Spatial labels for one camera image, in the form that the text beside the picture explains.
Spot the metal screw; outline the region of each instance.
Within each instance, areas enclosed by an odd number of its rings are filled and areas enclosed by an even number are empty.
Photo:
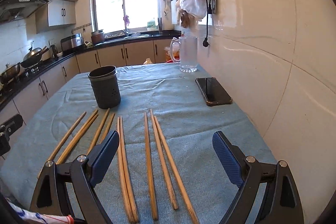
[[[252,162],[255,162],[255,157],[247,156],[247,157],[246,157],[246,160],[247,160],[248,162],[252,163]]]
[[[85,155],[80,155],[80,156],[78,156],[77,160],[78,160],[79,162],[83,162],[83,161],[86,160],[86,156],[85,156]]]
[[[280,160],[279,164],[282,167],[287,167],[287,162],[285,162],[284,160]]]
[[[50,166],[52,166],[54,163],[53,163],[53,161],[52,160],[48,160],[46,163],[45,163],[45,166],[46,167],[50,167]]]

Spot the blue tablecloth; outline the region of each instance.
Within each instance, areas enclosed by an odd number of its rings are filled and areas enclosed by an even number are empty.
[[[222,130],[230,142],[239,146],[246,155],[254,155],[261,162],[276,163],[263,138],[236,103],[216,107],[205,104],[195,78],[208,76],[202,68],[195,73],[182,73],[175,64],[118,68],[122,100],[111,111],[116,112],[116,117],[123,117],[128,167],[141,223],[153,223],[147,186],[143,120],[144,111],[148,112],[150,108],[160,122],[202,224],[219,223],[237,192],[237,187],[230,183],[212,148],[214,132]],[[56,159],[96,108],[87,74],[80,74],[54,94],[27,124],[0,171],[1,179],[23,206],[29,208],[37,174],[65,132],[84,111],[88,112]],[[99,117],[80,139],[68,161],[86,153],[104,113],[104,110],[99,110]],[[116,120],[111,129],[115,129]],[[149,123],[159,211],[159,221],[156,223],[191,223],[172,173],[179,209],[174,211],[169,202],[150,118]],[[246,223],[254,223],[264,187],[260,186]],[[74,212],[80,217],[73,189],[70,186],[68,189]],[[121,196],[117,156],[95,191],[113,223],[128,223]]]

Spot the glass pitcher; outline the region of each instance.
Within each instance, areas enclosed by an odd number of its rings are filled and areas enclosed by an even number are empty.
[[[179,43],[180,46],[180,71],[197,71],[197,37],[174,37],[170,43],[170,57],[174,63],[178,63],[174,56],[173,45]]]

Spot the cabinet door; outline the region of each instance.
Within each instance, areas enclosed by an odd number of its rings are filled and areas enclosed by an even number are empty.
[[[76,56],[69,58],[61,63],[61,67],[63,70],[63,75],[65,80],[68,82],[72,77],[79,74],[79,68]]]
[[[76,55],[80,73],[100,68],[97,51],[84,52]]]
[[[75,3],[63,1],[64,24],[76,24]]]
[[[57,65],[42,74],[40,80],[48,99],[50,99],[66,83],[61,65]]]
[[[166,62],[165,47],[170,47],[171,39],[154,40],[155,63]]]
[[[13,99],[25,123],[31,120],[47,100],[40,78],[34,80]]]
[[[142,41],[124,44],[127,66],[142,65],[147,58],[154,63],[153,41]]]
[[[62,0],[51,0],[48,3],[49,26],[58,26],[64,24],[64,9]]]
[[[98,51],[101,67],[103,66],[126,66],[126,55],[123,45],[100,48]]]

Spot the pitcher handle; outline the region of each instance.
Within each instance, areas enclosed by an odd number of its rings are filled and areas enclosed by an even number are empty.
[[[169,50],[169,53],[170,53],[170,58],[173,60],[174,63],[177,63],[174,55],[173,55],[173,45],[175,43],[180,43],[180,40],[178,40],[176,37],[173,37],[173,39],[171,40],[170,42],[170,50]]]

